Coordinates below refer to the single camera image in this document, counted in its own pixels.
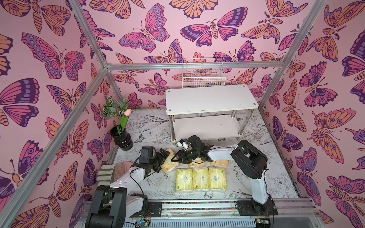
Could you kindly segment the pink dustpan brush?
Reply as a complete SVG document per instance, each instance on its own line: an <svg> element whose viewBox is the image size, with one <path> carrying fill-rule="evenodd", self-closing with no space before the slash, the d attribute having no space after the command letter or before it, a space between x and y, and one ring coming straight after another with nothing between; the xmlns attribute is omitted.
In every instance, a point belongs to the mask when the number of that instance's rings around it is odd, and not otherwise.
<svg viewBox="0 0 365 228"><path fill-rule="evenodd" d="M113 182L117 181L126 173L128 173L132 164L133 163L131 161L123 161L116 163L114 168Z"/></svg>

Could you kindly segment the aluminium frame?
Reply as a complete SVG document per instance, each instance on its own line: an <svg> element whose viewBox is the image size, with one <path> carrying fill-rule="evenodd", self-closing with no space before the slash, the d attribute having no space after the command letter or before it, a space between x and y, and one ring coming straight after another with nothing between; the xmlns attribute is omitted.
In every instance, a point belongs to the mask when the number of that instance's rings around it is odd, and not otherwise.
<svg viewBox="0 0 365 228"><path fill-rule="evenodd" d="M300 44L304 40L304 37L309 32L310 28L314 24L321 10L323 9L326 1L315 1L313 6L311 7L308 15L305 17L301 29L299 30L299 34L295 38L292 46L287 52L283 61L254 61L254 62L225 62L225 63L216 63L216 62L206 62L206 63L175 63L175 64L108 64L104 56L101 53L101 49L98 47L96 39L92 34L91 27L89 26L86 17L83 13L83 9L80 6L78 1L70 1L73 12L77 16L81 26L86 32L86 36L90 42L91 47L93 48L96 57L98 58L99 63L101 64L101 70L97 74L96 78L92 80L92 82L87 87L86 93L81 97L81 100L77 103L76 108L71 112L70 116L66 119L64 124L61 126L60 130L56 133L56 136L47 144L44 149L43 154L41 155L39 161L35 164L33 170L30 171L30 174L25 178L24 183L15 191L13 197L10 199L9 204L5 206L1 213L1 227L9 228L20 210L24 206L26 200L33 192L36 184L39 179L45 172L46 168L51 164L52 159L56 155L58 148L61 146L61 143L64 141L66 134L69 133L71 127L73 127L76 121L79 119L79 116L85 109L87 103L91 100L97 86L101 83L102 79L108 78L111 81L111 85L114 88L114 91L119 99L122 99L121 93L117 88L114 78L111 75L112 70L122 70L122 69L183 69L186 68L249 68L249 67L277 67L279 68L275 81L278 81L279 77L283 75L283 70L287 68L289 65L289 61L292 60L295 52L299 48Z"/></svg>

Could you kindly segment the orange tissue pack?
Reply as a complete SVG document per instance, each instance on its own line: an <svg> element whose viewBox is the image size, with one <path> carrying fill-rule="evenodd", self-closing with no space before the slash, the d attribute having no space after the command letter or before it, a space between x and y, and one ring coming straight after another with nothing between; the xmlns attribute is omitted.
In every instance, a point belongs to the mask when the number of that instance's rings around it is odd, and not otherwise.
<svg viewBox="0 0 365 228"><path fill-rule="evenodd" d="M169 156L166 158L161 168L164 173L169 173L176 169L179 166L179 163L172 161L172 158L175 156L175 152L172 149L167 149L166 151L169 152Z"/></svg>
<svg viewBox="0 0 365 228"><path fill-rule="evenodd" d="M188 146L187 158L189 161L189 168L205 166L205 162L201 159L200 152L197 152L191 145Z"/></svg>
<svg viewBox="0 0 365 228"><path fill-rule="evenodd" d="M230 161L229 160L217 160L210 162L211 166L214 167L220 167L220 168L227 168L229 166Z"/></svg>

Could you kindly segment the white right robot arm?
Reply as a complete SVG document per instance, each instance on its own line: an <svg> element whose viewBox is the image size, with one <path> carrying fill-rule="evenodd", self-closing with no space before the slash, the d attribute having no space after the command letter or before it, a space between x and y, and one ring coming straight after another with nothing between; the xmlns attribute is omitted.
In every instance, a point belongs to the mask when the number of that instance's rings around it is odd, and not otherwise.
<svg viewBox="0 0 365 228"><path fill-rule="evenodd" d="M189 164L200 158L204 162L218 160L234 161L249 178L252 187L251 200L239 200L236 209L241 216L277 216L278 211L267 192L267 156L247 140L233 146L205 145L198 136L180 140L182 147L171 159L172 162Z"/></svg>

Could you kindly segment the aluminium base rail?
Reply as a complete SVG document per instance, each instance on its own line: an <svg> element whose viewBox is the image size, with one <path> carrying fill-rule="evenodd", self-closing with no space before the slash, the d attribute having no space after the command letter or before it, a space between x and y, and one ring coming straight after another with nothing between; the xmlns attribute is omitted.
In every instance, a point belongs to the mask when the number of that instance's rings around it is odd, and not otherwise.
<svg viewBox="0 0 365 228"><path fill-rule="evenodd" d="M147 200L126 202L125 228L323 228L310 199L273 199L255 206L250 199Z"/></svg>

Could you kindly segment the white two-tier shelf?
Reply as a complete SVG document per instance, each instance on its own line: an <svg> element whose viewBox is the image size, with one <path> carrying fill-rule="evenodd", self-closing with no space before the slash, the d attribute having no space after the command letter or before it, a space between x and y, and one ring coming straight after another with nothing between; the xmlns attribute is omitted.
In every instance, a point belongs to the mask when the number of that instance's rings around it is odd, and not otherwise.
<svg viewBox="0 0 365 228"><path fill-rule="evenodd" d="M258 102L246 85L169 89L166 114L171 140L197 135L202 140L241 136Z"/></svg>

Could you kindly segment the striped green white cloth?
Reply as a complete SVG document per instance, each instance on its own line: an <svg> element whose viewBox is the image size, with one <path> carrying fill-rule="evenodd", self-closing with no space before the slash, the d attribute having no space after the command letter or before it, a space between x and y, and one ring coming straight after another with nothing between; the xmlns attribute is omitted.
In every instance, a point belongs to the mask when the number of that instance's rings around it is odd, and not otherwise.
<svg viewBox="0 0 365 228"><path fill-rule="evenodd" d="M97 174L97 185L107 186L114 182L115 164L103 165Z"/></svg>

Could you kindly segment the green tissue pack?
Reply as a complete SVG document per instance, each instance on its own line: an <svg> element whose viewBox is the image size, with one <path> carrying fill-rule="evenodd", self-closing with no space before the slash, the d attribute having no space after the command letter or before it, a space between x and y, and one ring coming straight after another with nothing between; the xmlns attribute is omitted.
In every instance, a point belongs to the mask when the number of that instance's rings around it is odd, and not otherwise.
<svg viewBox="0 0 365 228"><path fill-rule="evenodd" d="M209 167L208 186L210 190L226 191L227 178L226 171L223 168Z"/></svg>
<svg viewBox="0 0 365 228"><path fill-rule="evenodd" d="M177 192L189 192L193 190L193 170L177 169L176 170L176 186Z"/></svg>
<svg viewBox="0 0 365 228"><path fill-rule="evenodd" d="M209 190L209 169L207 167L193 169L193 189L198 191Z"/></svg>

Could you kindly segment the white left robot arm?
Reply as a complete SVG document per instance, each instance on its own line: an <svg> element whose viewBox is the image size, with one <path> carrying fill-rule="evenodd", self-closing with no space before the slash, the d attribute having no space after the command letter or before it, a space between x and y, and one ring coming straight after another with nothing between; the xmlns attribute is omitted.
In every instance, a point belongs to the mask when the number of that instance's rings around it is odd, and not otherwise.
<svg viewBox="0 0 365 228"><path fill-rule="evenodd" d="M86 228L122 228L126 220L148 213L148 197L141 182L159 173L171 155L170 151L143 146L128 172L109 185L97 187L86 218Z"/></svg>

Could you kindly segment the black flower pot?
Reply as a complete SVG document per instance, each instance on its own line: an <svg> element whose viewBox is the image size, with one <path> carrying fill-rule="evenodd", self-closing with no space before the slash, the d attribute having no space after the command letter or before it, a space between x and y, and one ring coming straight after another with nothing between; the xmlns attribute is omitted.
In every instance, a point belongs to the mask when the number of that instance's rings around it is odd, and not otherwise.
<svg viewBox="0 0 365 228"><path fill-rule="evenodd" d="M110 135L114 139L114 142L122 151L128 151L133 147L133 141L131 139L131 135L124 130L122 133L117 131L117 127L114 126L110 130Z"/></svg>

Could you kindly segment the artificial tulip plant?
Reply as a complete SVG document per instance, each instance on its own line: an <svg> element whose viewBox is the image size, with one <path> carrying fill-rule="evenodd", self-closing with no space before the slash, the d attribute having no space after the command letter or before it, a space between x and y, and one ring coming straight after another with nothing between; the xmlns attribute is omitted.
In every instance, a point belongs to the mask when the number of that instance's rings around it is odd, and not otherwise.
<svg viewBox="0 0 365 228"><path fill-rule="evenodd" d="M117 135L125 132L127 122L133 110L142 105L142 100L130 94L128 98L115 100L112 96L108 96L106 104L103 107L103 117L106 119L113 118L116 123Z"/></svg>

